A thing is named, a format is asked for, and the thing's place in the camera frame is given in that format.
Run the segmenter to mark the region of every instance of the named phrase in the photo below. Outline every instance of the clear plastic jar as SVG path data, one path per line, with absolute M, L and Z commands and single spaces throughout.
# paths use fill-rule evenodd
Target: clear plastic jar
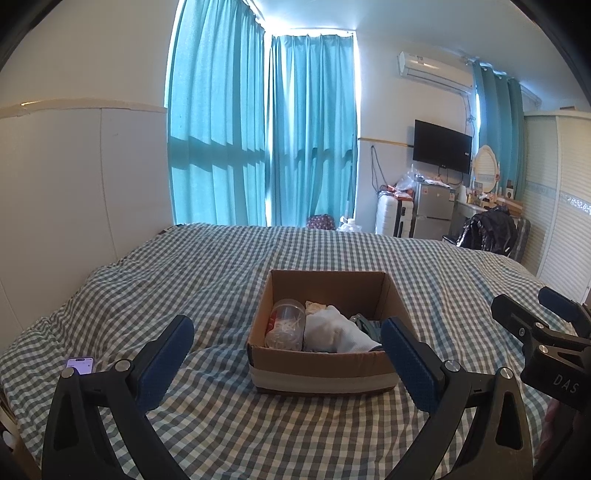
M 306 310 L 296 300 L 280 300 L 273 305 L 265 346 L 279 350 L 301 351 L 306 328 Z

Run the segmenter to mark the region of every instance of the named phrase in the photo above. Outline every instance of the gray fabric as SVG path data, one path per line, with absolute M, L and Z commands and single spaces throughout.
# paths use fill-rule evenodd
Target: gray fabric
M 389 272 L 420 339 L 469 371 L 524 366 L 519 342 L 491 318 L 498 294 L 509 293 L 552 328 L 565 329 L 538 304 L 542 284 L 500 255 L 364 233 L 178 227 L 97 269 L 0 357 L 2 387 L 37 460 L 66 359 L 92 356 L 97 370 L 106 369 L 136 355 L 182 313 L 193 319 L 194 344 L 148 418 L 188 475 L 384 478 L 426 419 L 402 385 L 353 398 L 280 398 L 253 387 L 245 342 L 272 268 Z M 537 443 L 548 398 L 524 385 L 522 391 Z M 458 455 L 472 415 L 464 417 L 439 474 Z M 124 469 L 137 476 L 112 418 L 103 417 Z

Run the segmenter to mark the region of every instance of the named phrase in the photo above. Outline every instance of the wall-mounted air conditioner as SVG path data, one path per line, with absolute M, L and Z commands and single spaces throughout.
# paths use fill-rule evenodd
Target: wall-mounted air conditioner
M 474 87 L 471 73 L 437 60 L 402 52 L 398 56 L 400 75 L 414 80 L 436 84 L 457 93 L 469 93 Z

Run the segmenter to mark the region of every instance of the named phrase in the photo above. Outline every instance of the plastic bag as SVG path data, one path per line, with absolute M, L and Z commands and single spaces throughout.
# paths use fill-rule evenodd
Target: plastic bag
M 361 231 L 361 226 L 357 225 L 357 223 L 355 223 L 355 219 L 354 218 L 345 218 L 345 217 L 341 217 L 340 218 L 341 221 L 341 226 L 337 228 L 338 232 L 360 232 Z
M 410 195 L 414 193 L 415 184 L 417 180 L 421 180 L 423 176 L 415 170 L 414 165 L 406 172 L 396 184 L 397 192 L 409 192 Z

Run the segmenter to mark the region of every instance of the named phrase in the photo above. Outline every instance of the checkered bedsheet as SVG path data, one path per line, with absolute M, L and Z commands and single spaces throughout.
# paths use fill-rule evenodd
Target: checkered bedsheet
M 487 252 L 363 233 L 176 227 L 97 269 L 0 357 L 2 388 L 36 459 L 66 359 L 92 356 L 97 370 L 106 369 L 133 357 L 182 313 L 193 319 L 194 344 L 148 418 L 190 477 L 384 478 L 426 420 L 401 384 L 353 398 L 281 398 L 253 387 L 245 342 L 272 268 L 390 273 L 420 339 L 469 371 L 524 366 L 519 342 L 491 318 L 498 294 L 509 293 L 565 330 L 537 303 L 542 284 L 513 260 Z M 537 444 L 548 398 L 521 387 Z M 458 455 L 471 415 L 439 473 Z M 112 417 L 104 412 L 103 418 L 124 470 L 138 476 Z

